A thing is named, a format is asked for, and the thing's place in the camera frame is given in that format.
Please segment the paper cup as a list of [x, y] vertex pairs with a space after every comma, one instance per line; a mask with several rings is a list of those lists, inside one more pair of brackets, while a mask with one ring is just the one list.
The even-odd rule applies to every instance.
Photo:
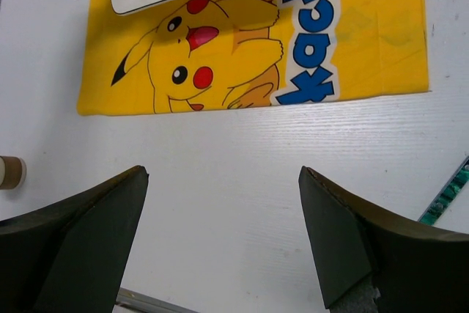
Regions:
[[1, 190], [14, 190], [26, 179], [26, 163], [22, 158], [1, 156]]

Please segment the yellow pikachu cloth napkin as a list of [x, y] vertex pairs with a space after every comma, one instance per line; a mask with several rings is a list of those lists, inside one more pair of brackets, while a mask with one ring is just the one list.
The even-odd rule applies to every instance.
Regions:
[[426, 92], [425, 0], [90, 0], [81, 115]]

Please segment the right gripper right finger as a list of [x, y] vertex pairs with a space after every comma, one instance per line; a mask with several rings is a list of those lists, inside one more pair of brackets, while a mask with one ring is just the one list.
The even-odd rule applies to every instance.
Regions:
[[466, 312], [468, 236], [410, 220], [303, 167], [300, 200], [330, 312]]

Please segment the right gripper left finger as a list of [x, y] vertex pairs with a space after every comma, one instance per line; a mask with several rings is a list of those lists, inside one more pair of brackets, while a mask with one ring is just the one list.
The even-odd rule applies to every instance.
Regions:
[[148, 184], [134, 166], [1, 221], [1, 311], [112, 312]]

